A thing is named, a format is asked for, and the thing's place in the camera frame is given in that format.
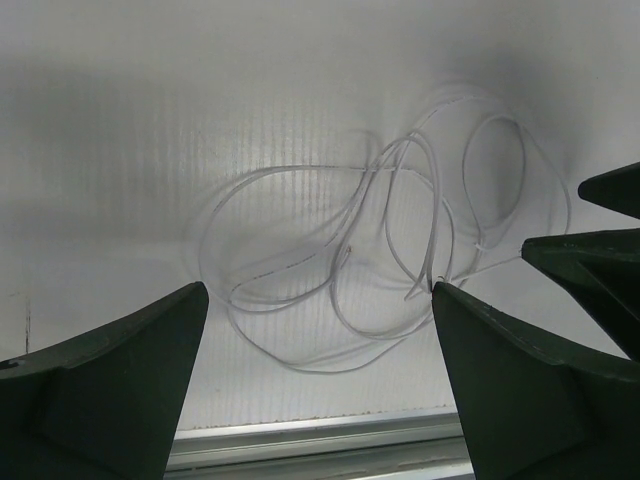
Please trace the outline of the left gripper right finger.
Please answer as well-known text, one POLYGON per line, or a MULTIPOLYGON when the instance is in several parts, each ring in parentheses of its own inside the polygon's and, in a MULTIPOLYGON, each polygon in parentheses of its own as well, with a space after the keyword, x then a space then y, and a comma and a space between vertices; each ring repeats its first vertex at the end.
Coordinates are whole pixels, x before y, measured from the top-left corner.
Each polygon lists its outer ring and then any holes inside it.
POLYGON ((436 284, 435 325, 479 479, 636 479, 639 365, 436 284))

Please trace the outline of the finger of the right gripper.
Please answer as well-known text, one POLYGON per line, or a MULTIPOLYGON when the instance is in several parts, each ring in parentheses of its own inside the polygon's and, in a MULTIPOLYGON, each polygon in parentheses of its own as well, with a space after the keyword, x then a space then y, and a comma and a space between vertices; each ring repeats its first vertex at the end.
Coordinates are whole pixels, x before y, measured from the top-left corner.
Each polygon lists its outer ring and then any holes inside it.
POLYGON ((639 231, 527 239, 521 257, 563 288, 613 342, 639 360, 639 231))
POLYGON ((585 201, 632 218, 639 217, 640 165, 634 163, 583 181, 578 196, 585 201))

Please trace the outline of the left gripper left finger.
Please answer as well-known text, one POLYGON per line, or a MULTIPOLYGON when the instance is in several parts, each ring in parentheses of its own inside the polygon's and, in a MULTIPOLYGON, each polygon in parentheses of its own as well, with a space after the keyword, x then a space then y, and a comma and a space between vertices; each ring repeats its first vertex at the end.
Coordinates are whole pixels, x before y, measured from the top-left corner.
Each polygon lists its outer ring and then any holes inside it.
POLYGON ((206 287, 194 282, 2 361, 2 478, 162 478, 208 305, 206 287))

